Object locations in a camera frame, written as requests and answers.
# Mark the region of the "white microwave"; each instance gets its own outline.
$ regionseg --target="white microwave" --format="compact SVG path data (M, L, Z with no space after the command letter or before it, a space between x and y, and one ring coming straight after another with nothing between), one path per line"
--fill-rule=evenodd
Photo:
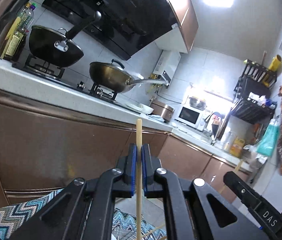
M196 109L189 105L181 104L175 111L175 120L185 123L188 126L191 126L195 129L198 129L200 122L202 121L202 116L205 111Z

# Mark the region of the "bottle label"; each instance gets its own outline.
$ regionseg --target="bottle label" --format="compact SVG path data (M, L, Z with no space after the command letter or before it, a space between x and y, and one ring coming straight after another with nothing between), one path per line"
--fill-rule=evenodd
M20 37L13 35L9 47L6 51L6 55L13 56L20 41L22 39L22 35Z

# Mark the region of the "floor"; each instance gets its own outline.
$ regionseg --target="floor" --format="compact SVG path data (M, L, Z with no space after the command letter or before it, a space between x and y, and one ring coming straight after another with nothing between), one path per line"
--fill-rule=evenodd
M119 201L115 207L128 214L137 215L136 194L132 198ZM141 210L143 219L151 225L158 227L165 223L163 203L159 199L142 196Z

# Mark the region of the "wok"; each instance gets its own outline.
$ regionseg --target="wok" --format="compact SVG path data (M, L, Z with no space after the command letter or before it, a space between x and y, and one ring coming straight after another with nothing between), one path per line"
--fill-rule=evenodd
M138 79L124 71L121 62L113 59L110 63L91 62L89 69L91 79L98 85L104 86L115 93L125 93L130 91L136 84L150 83L168 85L167 81L156 79Z
M30 52L40 59L57 67L69 67L83 57L82 49L72 39L86 26L100 20L101 14L96 11L80 24L67 31L57 31L40 25L33 25L29 37Z

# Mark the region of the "wok handle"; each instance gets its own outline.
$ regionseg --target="wok handle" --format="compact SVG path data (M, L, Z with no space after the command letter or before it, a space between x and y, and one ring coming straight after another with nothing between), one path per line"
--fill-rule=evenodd
M78 25L73 26L70 31L66 32L66 38L68 40L72 40L85 27L87 27L93 22L99 21L100 19L101 13L99 11L96 11L93 16L89 16L83 19Z
M139 83L150 83L150 84L157 84L157 85L169 85L169 81L165 81L165 80L158 80L158 79L137 79L137 80L132 80L132 81L128 81L127 85L128 86L132 86L135 84L139 84Z
M116 60L116 59L113 59L113 60L111 60L111 64L112 64L113 62L116 62L117 64L120 65L120 67L121 67L122 69L124 69L124 66L123 66L123 64L122 64L120 61L118 61L118 60Z

